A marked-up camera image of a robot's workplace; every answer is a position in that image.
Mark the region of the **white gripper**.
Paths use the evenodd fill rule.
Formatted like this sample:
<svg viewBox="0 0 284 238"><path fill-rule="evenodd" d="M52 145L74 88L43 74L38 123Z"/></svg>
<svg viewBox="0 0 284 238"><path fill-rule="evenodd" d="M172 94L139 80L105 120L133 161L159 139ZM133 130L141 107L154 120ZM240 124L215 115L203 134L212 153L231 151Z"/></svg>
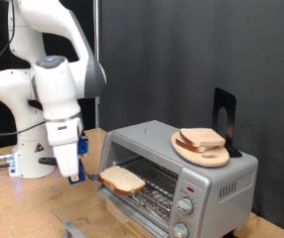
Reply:
<svg viewBox="0 0 284 238"><path fill-rule="evenodd" d="M78 137L82 130L81 120L74 118L65 122L47 122L49 145L53 147L60 172L71 182L78 182Z"/></svg>

